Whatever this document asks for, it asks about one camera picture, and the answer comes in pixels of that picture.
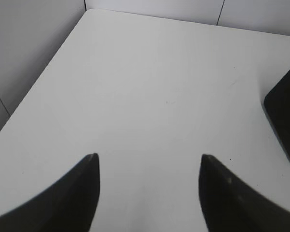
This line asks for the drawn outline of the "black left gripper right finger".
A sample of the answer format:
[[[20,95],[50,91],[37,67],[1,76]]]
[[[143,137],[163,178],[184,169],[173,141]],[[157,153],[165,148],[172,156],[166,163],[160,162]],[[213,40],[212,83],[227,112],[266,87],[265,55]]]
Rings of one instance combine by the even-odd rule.
[[[290,212],[259,194],[213,155],[201,157],[199,201],[210,232],[290,232]]]

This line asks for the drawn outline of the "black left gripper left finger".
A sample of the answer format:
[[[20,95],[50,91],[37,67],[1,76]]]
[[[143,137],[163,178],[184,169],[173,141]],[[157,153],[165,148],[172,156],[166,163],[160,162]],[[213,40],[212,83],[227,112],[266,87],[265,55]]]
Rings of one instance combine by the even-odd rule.
[[[99,157],[94,153],[40,194],[1,215],[0,232],[88,232],[99,194]]]

